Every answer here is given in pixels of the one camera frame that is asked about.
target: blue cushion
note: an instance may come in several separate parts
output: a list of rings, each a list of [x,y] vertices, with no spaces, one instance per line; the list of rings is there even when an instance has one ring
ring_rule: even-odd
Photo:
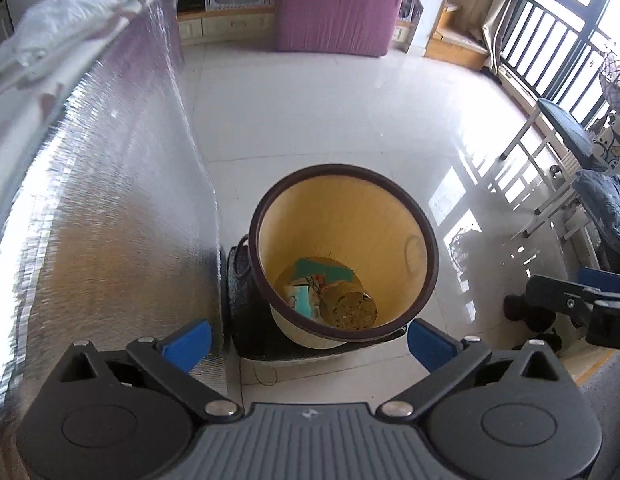
[[[547,99],[539,99],[537,104],[584,170],[605,171],[607,169],[592,155],[592,141],[571,113]]]

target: teal paper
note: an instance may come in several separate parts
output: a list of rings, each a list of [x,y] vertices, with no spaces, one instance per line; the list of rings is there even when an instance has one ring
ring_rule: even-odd
[[[297,261],[293,281],[315,274],[324,275],[326,285],[342,280],[350,283],[354,281],[354,272],[347,267],[320,264],[306,259]]]
[[[292,286],[294,289],[292,298],[295,300],[295,309],[299,314],[312,319],[312,307],[310,306],[309,288],[307,285]]]

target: trash can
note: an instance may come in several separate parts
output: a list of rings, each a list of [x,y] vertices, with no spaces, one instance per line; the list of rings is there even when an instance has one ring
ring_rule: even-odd
[[[405,326],[429,300],[439,272],[432,226],[410,195],[384,176],[344,164],[311,166],[277,182],[254,212],[248,254],[279,328],[315,349],[377,340]],[[342,330],[291,308],[277,282],[303,258],[351,269],[376,304],[373,325]]]

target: wooden step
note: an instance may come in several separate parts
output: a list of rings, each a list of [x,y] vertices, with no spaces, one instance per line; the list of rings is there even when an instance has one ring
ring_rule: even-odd
[[[449,28],[437,30],[427,43],[425,57],[438,59],[471,70],[480,70],[490,53],[469,36]]]
[[[451,28],[459,9],[461,9],[461,7],[456,4],[451,4],[450,2],[446,3],[445,9],[443,9],[441,18],[439,18],[439,23],[437,24],[437,30],[439,30],[439,28]]]

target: brown trash can rim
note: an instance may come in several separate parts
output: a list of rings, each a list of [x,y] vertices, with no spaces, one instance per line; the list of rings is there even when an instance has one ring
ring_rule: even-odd
[[[386,190],[392,196],[397,198],[403,206],[405,206],[405,208],[417,221],[417,224],[421,229],[421,233],[423,234],[427,252],[427,270],[423,288],[419,292],[419,295],[414,303],[412,303],[412,305],[401,316],[384,325],[367,328],[365,330],[357,330],[355,332],[348,332],[314,322],[305,316],[302,316],[297,311],[291,309],[269,284],[269,281],[263,272],[263,267],[261,266],[259,257],[259,243],[257,235],[261,230],[261,223],[263,222],[266,211],[273,204],[274,200],[276,200],[286,189],[302,182],[303,180],[328,175],[342,175],[359,178],[361,180],[371,182],[381,189]],[[434,287],[437,283],[437,277],[439,275],[439,247],[437,245],[437,239],[435,237],[434,230],[432,229],[432,225],[427,219],[425,213],[423,213],[423,209],[420,208],[414,199],[401,186],[392,182],[389,178],[375,173],[374,171],[366,170],[365,168],[360,168],[359,166],[351,166],[349,164],[318,164],[316,166],[310,166],[308,168],[295,171],[274,184],[274,186],[272,186],[272,188],[270,188],[270,190],[263,196],[254,211],[254,215],[252,216],[252,220],[250,222],[250,233],[248,236],[248,257],[250,258],[250,267],[252,269],[254,280],[259,287],[259,291],[265,300],[274,309],[276,309],[276,311],[283,316],[283,318],[312,335],[337,341],[370,341],[388,335],[389,333],[392,333],[395,330],[407,325],[407,323],[414,319],[417,314],[423,310],[423,307],[426,306],[427,301],[429,301],[432,293],[434,292]]]

